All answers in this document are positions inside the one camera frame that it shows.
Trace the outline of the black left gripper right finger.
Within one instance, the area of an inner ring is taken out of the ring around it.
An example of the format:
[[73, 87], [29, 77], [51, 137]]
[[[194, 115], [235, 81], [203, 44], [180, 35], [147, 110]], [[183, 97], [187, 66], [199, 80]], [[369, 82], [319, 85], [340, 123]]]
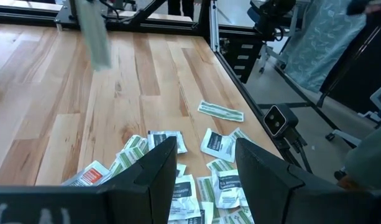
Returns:
[[245, 138], [235, 153], [255, 224], [381, 224], [381, 190], [345, 190]]

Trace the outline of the green striped bandage packet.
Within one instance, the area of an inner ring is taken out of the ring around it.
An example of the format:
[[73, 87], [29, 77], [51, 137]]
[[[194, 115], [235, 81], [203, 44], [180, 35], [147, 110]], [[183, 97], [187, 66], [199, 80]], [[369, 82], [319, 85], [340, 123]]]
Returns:
[[226, 170], [234, 170], [235, 167], [230, 163], [222, 159], [215, 159], [209, 163], [207, 163], [207, 168], [210, 171], [226, 171]]
[[249, 207], [241, 207], [224, 217], [214, 218], [212, 224], [255, 224]]
[[244, 113], [237, 110], [225, 108], [223, 106], [208, 103], [202, 100], [198, 106], [198, 111], [216, 118], [225, 119], [235, 122], [244, 122]]
[[118, 157], [114, 160], [114, 162], [110, 166], [109, 170], [111, 173], [111, 178], [118, 175], [119, 173], [121, 173], [124, 170], [124, 168], [120, 162], [120, 159]]
[[130, 147], [116, 154], [124, 170], [135, 164], [143, 156], [144, 153], [138, 147]]
[[143, 138], [139, 135], [132, 135], [129, 140], [125, 143], [122, 150], [126, 150], [132, 147], [138, 147], [143, 154], [149, 152], [149, 145], [147, 138]]
[[198, 177], [196, 179], [200, 197], [203, 202], [215, 202], [212, 177]]
[[111, 46], [100, 3], [97, 0], [75, 0], [75, 6], [80, 30], [85, 38], [94, 70], [99, 72], [110, 69]]
[[253, 140], [248, 137], [247, 134], [245, 134], [240, 128], [236, 128], [230, 135], [229, 137], [233, 140], [236, 141], [237, 138], [244, 138], [250, 142], [253, 142]]

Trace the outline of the black drawer cabinet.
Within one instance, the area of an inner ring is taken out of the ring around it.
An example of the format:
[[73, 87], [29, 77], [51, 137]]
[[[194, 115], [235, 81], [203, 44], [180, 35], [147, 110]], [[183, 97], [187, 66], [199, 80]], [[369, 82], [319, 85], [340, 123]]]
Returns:
[[247, 83], [264, 42], [242, 37], [220, 38], [220, 51], [242, 83]]

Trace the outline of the person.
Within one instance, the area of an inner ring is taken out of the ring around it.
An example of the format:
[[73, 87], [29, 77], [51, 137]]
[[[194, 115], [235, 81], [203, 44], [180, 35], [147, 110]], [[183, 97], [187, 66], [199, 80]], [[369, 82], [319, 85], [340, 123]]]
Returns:
[[174, 16], [184, 16], [190, 17], [191, 20], [194, 19], [194, 0], [167, 0], [168, 3], [168, 14]]
[[347, 16], [351, 0], [311, 0], [305, 28], [283, 50], [285, 73], [299, 86], [320, 91], [329, 72], [365, 26], [365, 16]]
[[347, 190], [381, 190], [381, 127], [350, 150], [344, 177], [337, 185]]

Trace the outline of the white packet with red print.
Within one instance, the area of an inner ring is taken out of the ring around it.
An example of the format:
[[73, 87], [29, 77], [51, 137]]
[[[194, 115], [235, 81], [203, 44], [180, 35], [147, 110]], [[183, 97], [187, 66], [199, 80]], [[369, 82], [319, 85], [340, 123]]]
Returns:
[[111, 171], [98, 161], [93, 161], [82, 171], [62, 183], [63, 186], [89, 187], [109, 179]]

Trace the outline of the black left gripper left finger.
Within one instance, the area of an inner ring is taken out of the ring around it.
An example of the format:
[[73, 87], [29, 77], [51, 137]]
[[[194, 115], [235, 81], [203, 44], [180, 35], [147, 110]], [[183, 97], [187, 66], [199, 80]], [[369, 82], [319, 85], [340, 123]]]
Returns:
[[167, 224], [176, 169], [169, 137], [99, 186], [0, 186], [0, 224]]

